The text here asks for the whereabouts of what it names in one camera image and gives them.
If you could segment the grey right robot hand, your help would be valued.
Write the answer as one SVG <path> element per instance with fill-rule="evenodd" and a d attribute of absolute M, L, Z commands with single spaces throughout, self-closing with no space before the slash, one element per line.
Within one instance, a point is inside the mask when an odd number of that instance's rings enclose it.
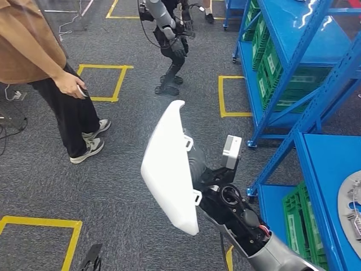
<path fill-rule="evenodd" d="M 194 143 L 188 152 L 188 158 L 194 189 L 202 191 L 213 185 L 213 171 L 207 167 L 204 153 L 197 144 Z"/>

